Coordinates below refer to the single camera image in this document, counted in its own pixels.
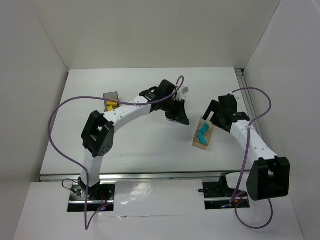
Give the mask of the teal lego brick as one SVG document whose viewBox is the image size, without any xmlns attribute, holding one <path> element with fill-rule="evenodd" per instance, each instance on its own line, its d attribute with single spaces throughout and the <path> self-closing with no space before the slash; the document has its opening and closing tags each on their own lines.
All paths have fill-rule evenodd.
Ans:
<svg viewBox="0 0 320 240">
<path fill-rule="evenodd" d="M 207 145 L 208 142 L 207 142 L 205 136 L 201 132 L 199 132 L 196 137 L 197 137 L 197 140 L 200 144 Z"/>
</svg>

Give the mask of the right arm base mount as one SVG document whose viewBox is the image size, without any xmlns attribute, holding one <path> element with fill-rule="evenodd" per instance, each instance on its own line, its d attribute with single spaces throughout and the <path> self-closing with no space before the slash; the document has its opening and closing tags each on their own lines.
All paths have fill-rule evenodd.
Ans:
<svg viewBox="0 0 320 240">
<path fill-rule="evenodd" d="M 202 188 L 198 190 L 204 197 L 204 207 L 206 210 L 225 210 L 238 208 L 250 208 L 247 194 L 237 197 L 230 203 L 234 190 L 222 184 L 222 182 L 203 182 Z"/>
</svg>

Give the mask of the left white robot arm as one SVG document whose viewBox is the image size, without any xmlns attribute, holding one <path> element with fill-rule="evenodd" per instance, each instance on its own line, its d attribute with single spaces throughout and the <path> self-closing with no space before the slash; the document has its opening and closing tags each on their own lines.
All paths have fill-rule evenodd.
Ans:
<svg viewBox="0 0 320 240">
<path fill-rule="evenodd" d="M 81 138 L 84 147 L 85 170 L 78 184 L 91 199 L 100 191 L 100 171 L 104 156 L 112 149 L 115 133 L 128 123 L 155 111 L 163 111 L 167 120 L 188 126 L 185 100 L 177 99 L 178 87 L 168 80 L 142 91 L 128 105 L 112 111 L 93 111 L 85 124 Z"/>
</svg>

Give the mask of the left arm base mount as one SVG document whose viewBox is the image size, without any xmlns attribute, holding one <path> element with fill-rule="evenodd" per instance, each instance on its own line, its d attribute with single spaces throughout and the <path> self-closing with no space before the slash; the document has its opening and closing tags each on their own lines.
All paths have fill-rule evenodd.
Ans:
<svg viewBox="0 0 320 240">
<path fill-rule="evenodd" d="M 86 193 L 76 183 L 75 180 L 66 178 L 62 181 L 61 186 L 69 190 L 69 202 L 67 211 L 69 213 L 80 213 L 85 211 Z M 100 212 L 114 211 L 116 183 L 103 182 L 98 186 L 96 192 L 91 192 L 87 200 L 87 211 L 95 212 L 99 209 Z"/>
</svg>

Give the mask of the teal lego figure piece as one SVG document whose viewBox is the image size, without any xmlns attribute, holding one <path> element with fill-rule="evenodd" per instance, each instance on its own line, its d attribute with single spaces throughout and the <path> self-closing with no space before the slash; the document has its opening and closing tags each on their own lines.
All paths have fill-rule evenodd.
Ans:
<svg viewBox="0 0 320 240">
<path fill-rule="evenodd" d="M 204 122 L 198 129 L 201 134 L 205 134 L 210 128 L 210 125 L 207 122 Z"/>
</svg>

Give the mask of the yellow lego brick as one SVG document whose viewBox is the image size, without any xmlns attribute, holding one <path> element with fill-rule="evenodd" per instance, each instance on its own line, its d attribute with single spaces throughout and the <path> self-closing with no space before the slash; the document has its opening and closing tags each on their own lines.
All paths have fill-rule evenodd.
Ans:
<svg viewBox="0 0 320 240">
<path fill-rule="evenodd" d="M 106 106 L 116 107 L 116 106 L 119 105 L 119 103 L 118 103 L 118 101 L 110 101 L 110 100 L 108 100 L 108 101 L 105 101 L 105 105 L 106 105 Z"/>
</svg>

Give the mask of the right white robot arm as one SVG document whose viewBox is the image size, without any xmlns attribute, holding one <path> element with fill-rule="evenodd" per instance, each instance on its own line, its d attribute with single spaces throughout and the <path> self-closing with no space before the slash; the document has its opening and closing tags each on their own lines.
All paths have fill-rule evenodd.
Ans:
<svg viewBox="0 0 320 240">
<path fill-rule="evenodd" d="M 248 115 L 238 111 L 234 95 L 223 95 L 218 100 L 212 100 L 203 120 L 209 120 L 214 126 L 230 133 L 245 150 L 246 165 L 250 171 L 226 173 L 221 177 L 224 188 L 236 194 L 245 192 L 253 201 L 288 195 L 289 160 L 278 156 L 267 146 L 250 125 Z"/>
</svg>

